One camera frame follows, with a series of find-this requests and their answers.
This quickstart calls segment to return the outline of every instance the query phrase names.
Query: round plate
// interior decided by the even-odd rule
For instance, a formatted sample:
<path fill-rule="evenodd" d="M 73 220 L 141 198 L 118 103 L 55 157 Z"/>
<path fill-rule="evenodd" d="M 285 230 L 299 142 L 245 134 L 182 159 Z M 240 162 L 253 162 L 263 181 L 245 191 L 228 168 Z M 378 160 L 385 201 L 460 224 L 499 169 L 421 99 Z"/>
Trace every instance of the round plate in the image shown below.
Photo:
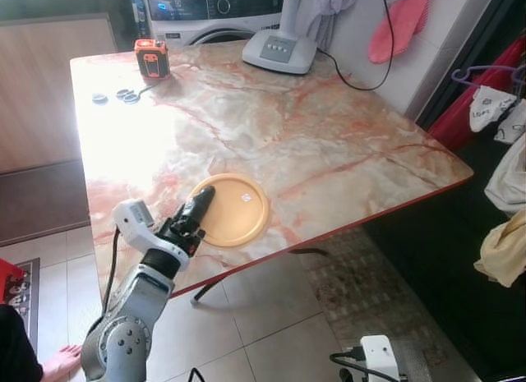
<path fill-rule="evenodd" d="M 201 228 L 205 242 L 216 246 L 238 246 L 255 238 L 269 218 L 269 201 L 261 187 L 239 174 L 210 177 L 191 192 L 193 197 L 205 186 L 215 188 L 215 196 Z"/>

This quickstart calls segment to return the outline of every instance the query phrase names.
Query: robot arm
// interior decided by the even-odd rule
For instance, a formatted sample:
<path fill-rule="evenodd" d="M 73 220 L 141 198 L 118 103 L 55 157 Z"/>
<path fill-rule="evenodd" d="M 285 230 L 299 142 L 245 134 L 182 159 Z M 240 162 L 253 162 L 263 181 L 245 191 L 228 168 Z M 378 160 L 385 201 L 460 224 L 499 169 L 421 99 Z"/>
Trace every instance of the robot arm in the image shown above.
<path fill-rule="evenodd" d="M 156 234 L 144 202 L 124 201 L 113 218 L 125 241 L 145 253 L 113 295 L 106 313 L 82 347 L 88 381 L 144 382 L 154 324 L 173 290 L 173 277 L 189 264 L 205 232 L 201 220 L 214 197 L 208 186 L 189 200 Z"/>

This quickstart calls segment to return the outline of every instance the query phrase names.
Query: clothes hanger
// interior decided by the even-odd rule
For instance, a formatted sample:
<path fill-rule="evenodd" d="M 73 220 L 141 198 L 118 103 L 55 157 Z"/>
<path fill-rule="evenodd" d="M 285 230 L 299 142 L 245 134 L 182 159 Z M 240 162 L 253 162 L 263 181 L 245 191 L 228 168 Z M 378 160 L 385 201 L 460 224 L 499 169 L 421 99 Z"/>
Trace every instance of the clothes hanger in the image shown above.
<path fill-rule="evenodd" d="M 461 68 L 457 68 L 455 71 L 451 73 L 451 79 L 453 81 L 457 81 L 460 84 L 464 84 L 467 86 L 474 86 L 476 88 L 479 88 L 481 85 L 468 81 L 469 77 L 471 76 L 471 71 L 480 71 L 480 70 L 505 70 L 505 71 L 511 71 L 511 80 L 515 83 L 526 85 L 526 82 L 524 82 L 524 69 L 526 69 L 526 65 L 522 65 L 519 67 L 510 67 L 510 66 L 471 66 L 468 67 L 465 71 L 465 75 L 461 76 L 462 73 Z"/>

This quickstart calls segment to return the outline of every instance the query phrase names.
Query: washing machine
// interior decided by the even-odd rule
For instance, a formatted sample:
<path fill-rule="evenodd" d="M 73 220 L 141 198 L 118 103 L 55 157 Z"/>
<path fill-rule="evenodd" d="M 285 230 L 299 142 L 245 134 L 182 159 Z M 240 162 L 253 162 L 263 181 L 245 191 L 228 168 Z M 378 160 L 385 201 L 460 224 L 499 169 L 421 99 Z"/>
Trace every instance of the washing machine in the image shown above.
<path fill-rule="evenodd" d="M 283 0 L 144 0 L 152 39 L 169 48 L 250 39 L 278 29 Z"/>

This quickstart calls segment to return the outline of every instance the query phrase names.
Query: marble table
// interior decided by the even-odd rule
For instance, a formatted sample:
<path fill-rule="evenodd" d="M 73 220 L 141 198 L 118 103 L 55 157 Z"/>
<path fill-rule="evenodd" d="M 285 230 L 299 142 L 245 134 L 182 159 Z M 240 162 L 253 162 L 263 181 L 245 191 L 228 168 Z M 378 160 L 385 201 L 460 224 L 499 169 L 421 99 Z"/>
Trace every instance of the marble table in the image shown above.
<path fill-rule="evenodd" d="M 133 53 L 72 60 L 101 292 L 112 254 L 111 210 L 125 199 L 143 199 L 162 223 L 214 174 L 241 173 L 265 190 L 271 215 L 263 233 L 235 248 L 201 243 L 175 278 L 175 296 L 473 175 L 376 94 L 344 85 L 329 59 L 317 56 L 306 76 L 278 75 L 242 62 L 244 44 L 171 51 L 173 76 L 134 105 L 114 97 L 144 87 Z M 95 92 L 108 103 L 93 104 Z M 141 260 L 120 242 L 113 288 Z"/>

